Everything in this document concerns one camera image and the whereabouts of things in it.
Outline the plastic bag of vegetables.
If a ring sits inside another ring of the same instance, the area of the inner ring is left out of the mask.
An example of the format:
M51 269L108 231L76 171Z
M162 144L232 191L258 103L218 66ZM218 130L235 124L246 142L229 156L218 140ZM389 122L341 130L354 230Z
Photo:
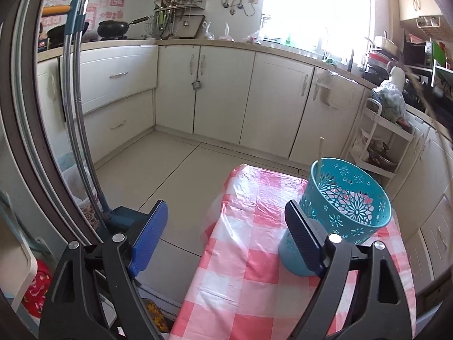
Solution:
M398 87L389 80L384 80L380 86L372 89L372 98L382 105L381 115L386 120L396 123L404 118L405 100Z

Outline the blue broom and dustpan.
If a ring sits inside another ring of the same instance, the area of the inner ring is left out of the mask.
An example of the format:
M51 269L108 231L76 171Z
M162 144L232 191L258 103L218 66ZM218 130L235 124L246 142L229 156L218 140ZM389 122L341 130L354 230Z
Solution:
M116 233L126 234L135 223L147 216L127 207L112 210L105 198L95 173L90 147L84 126L81 104L81 41L89 0L71 0L65 23L63 56L61 64L62 99L68 129L70 147L82 185L99 223L95 229L102 237Z

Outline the black microwave oven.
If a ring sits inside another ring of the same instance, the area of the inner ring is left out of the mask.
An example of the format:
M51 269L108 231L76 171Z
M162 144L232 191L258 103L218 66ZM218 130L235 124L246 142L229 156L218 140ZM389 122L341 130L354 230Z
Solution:
M422 43L405 41L403 46L404 63L416 67L431 68L432 52L432 41L423 41Z

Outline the wall utensil rack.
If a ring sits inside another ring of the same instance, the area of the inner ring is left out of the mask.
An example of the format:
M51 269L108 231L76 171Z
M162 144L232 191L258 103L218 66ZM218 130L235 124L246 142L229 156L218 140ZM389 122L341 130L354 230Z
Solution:
M207 0L154 0L151 35L157 40L195 39L206 20Z

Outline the white rolling storage cart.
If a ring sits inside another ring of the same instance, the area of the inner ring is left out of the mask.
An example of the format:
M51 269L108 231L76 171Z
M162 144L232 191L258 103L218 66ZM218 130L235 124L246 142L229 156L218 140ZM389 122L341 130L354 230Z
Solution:
M411 123L393 123L383 117L383 106L368 98L363 106L348 157L383 185L392 181L413 142Z

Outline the red white checkered tablecloth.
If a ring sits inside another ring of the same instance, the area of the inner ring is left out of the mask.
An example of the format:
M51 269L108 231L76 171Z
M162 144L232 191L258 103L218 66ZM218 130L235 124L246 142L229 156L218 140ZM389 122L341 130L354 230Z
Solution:
M170 332L172 339L286 339L318 285L291 273L278 247L284 207L307 181L242 164L204 224L204 252Z

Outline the white thermos jug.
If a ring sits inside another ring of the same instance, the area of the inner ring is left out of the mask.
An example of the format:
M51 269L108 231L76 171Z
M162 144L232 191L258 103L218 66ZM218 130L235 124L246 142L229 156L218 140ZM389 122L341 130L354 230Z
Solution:
M393 66L390 70L389 81L402 92L405 86L405 72L398 66Z

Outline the black frying pan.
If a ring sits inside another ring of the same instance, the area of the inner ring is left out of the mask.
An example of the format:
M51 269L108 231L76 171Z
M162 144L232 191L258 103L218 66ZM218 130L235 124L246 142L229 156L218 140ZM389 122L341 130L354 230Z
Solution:
M149 16L135 19L131 22L106 20L97 26L97 34L104 40L123 38L131 26L146 22Z

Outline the bamboo chopstick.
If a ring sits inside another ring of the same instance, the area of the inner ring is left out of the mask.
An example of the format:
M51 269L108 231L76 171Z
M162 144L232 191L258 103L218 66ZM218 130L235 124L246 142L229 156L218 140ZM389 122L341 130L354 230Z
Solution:
M320 180L321 168L322 168L322 149L324 144L324 137L319 138L319 147L318 147L318 159L317 159L317 169L316 169L316 181Z

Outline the blue perforated plastic basket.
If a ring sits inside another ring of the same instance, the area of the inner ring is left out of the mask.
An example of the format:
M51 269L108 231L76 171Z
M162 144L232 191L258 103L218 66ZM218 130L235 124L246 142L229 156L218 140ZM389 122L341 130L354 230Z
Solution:
M392 219L392 208L380 184L356 165L323 157L320 180L317 160L300 201L285 205L287 230L279 244L283 265L300 276L320 275L327 258L327 236L336 234L361 245Z

